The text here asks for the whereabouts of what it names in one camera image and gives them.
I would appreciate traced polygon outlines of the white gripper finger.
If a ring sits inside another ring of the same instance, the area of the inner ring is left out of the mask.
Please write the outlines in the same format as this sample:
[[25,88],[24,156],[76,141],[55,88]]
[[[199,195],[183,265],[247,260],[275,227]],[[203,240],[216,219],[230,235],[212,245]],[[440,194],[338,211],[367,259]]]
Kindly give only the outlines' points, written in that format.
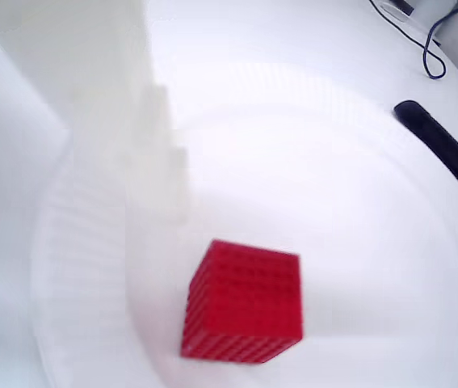
[[0,1],[0,46],[72,129],[74,153],[173,221],[187,213],[187,156],[156,81],[142,1]]

